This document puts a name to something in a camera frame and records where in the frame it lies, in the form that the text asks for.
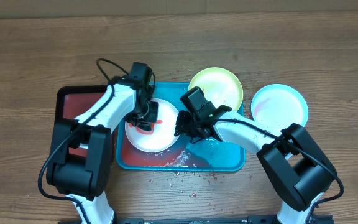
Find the white plate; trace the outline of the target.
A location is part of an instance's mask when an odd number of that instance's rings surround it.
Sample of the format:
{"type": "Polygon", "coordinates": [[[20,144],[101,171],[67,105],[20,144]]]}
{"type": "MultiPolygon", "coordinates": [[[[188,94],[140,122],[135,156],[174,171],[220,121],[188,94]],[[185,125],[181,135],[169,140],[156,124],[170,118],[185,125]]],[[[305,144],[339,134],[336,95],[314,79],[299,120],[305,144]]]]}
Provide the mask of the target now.
{"type": "Polygon", "coordinates": [[[161,152],[172,146],[178,139],[175,126],[178,110],[168,101],[152,98],[158,103],[157,122],[151,124],[150,131],[144,131],[125,122],[125,133],[129,142],[144,152],[161,152]]]}

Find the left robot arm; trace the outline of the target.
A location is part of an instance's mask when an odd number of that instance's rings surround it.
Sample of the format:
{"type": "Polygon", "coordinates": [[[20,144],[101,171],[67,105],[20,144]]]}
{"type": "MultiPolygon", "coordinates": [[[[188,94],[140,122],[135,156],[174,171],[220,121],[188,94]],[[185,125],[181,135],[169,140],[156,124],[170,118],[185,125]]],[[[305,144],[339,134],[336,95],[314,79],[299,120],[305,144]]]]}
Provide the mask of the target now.
{"type": "Polygon", "coordinates": [[[158,104],[150,100],[150,75],[114,77],[104,90],[84,113],[55,122],[50,154],[39,173],[40,193],[72,202],[80,223],[115,223],[105,193],[112,132],[124,119],[148,126],[157,118],[158,104]]]}

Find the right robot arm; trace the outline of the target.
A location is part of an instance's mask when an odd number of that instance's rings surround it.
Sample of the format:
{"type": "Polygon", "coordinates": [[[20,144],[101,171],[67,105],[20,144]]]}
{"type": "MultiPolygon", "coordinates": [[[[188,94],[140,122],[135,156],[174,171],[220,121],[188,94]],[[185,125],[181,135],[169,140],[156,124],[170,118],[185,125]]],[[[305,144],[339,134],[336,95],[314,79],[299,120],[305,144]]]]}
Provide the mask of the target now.
{"type": "Polygon", "coordinates": [[[228,106],[203,106],[179,112],[175,135],[182,134],[193,143],[214,138],[255,154],[283,201],[277,223],[311,223],[314,210],[328,201],[322,195],[333,181],[340,181],[333,164],[299,124],[277,130],[228,106]]]}

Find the light blue plate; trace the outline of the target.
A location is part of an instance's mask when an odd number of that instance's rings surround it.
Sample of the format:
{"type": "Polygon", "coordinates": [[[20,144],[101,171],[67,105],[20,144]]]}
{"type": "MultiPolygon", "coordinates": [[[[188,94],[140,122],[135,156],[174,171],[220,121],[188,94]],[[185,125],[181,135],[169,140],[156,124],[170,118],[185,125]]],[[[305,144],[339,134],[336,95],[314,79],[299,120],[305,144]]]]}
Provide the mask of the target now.
{"type": "Polygon", "coordinates": [[[254,121],[278,129],[293,123],[305,127],[309,117],[305,98],[296,89],[284,84],[261,88],[251,101],[250,111],[254,121]]]}

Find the yellow-green plate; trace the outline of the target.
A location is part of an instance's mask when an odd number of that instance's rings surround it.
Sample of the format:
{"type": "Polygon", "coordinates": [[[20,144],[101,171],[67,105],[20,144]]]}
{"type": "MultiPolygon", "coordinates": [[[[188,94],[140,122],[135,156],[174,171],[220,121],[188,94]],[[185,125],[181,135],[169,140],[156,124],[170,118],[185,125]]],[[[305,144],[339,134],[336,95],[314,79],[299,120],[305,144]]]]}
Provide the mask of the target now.
{"type": "Polygon", "coordinates": [[[204,97],[218,108],[221,105],[237,111],[243,102],[244,90],[239,79],[224,68],[210,67],[198,72],[190,81],[188,90],[200,87],[204,97]]]}

